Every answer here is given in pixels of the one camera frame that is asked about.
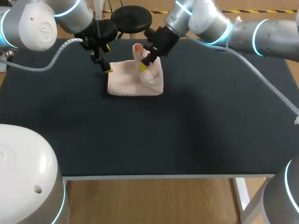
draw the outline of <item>towel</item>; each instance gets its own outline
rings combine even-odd
[[[163,93],[164,80],[158,57],[146,70],[140,72],[141,60],[149,51],[142,44],[133,45],[134,60],[110,63],[107,91],[116,96],[157,96]]]

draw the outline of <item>yellow and black tape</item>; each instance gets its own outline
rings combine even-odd
[[[104,10],[104,13],[111,13],[110,10]],[[297,10],[222,10],[223,13],[297,13]],[[169,11],[150,11],[152,14],[168,14]]]

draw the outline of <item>white cable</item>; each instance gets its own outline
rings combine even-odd
[[[205,47],[210,47],[210,48],[214,48],[214,49],[218,49],[218,50],[225,50],[227,52],[230,52],[234,55],[236,55],[238,58],[240,58],[296,115],[297,118],[294,121],[295,124],[299,124],[299,109],[284,95],[282,94],[271,82],[269,82],[269,80],[267,80],[265,78],[265,76],[263,76],[259,70],[257,70],[245,57],[243,57],[242,55],[240,55],[238,52],[236,52],[235,50],[231,49],[228,47],[228,42],[230,39],[231,33],[227,38],[226,41],[226,47],[219,47],[219,46],[214,46],[214,45],[209,45],[206,44],[198,39],[195,39],[193,37],[190,36],[186,36],[189,39],[195,41],[196,43],[199,43]]]
[[[12,66],[12,67],[15,67],[15,68],[18,68],[18,69],[22,69],[22,70],[27,70],[27,71],[36,71],[36,72],[42,72],[42,71],[47,71],[49,70],[50,68],[53,67],[53,65],[55,64],[56,60],[58,59],[59,55],[61,54],[61,52],[68,46],[70,45],[71,43],[75,43],[75,42],[82,42],[83,40],[82,39],[79,39],[79,38],[74,38],[74,39],[70,39],[68,41],[66,41],[59,49],[58,51],[56,52],[56,54],[54,55],[52,61],[50,62],[50,64],[47,66],[47,67],[44,67],[44,68],[40,68],[40,69],[35,69],[35,68],[29,68],[29,67],[25,67],[25,66],[22,66],[22,65],[18,65],[18,64],[15,64],[15,63],[11,63],[11,62],[7,62],[3,59],[0,59],[0,63],[4,63],[4,64],[7,64],[9,66]]]

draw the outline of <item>round black stool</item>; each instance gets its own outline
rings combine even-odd
[[[116,9],[110,18],[116,25],[121,34],[117,37],[120,39],[122,35],[130,34],[130,39],[134,39],[135,34],[145,31],[153,22],[149,10],[141,6],[123,6]]]

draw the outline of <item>floor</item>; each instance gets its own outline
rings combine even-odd
[[[120,1],[111,0],[113,9]],[[123,0],[125,5],[140,5],[152,11],[171,10],[174,0]],[[297,0],[216,0],[220,9],[281,9],[299,8]],[[295,14],[226,14],[230,19],[243,20],[290,19]],[[165,15],[154,14],[152,28],[163,26]],[[59,38],[72,38],[58,28]],[[142,33],[137,38],[144,38]],[[299,85],[299,64],[287,62]],[[0,73],[0,84],[4,78]],[[263,178],[246,178],[252,197]],[[238,224],[239,211],[231,179],[184,180],[123,180],[68,182],[71,205],[70,224]],[[259,217],[255,224],[262,224]]]

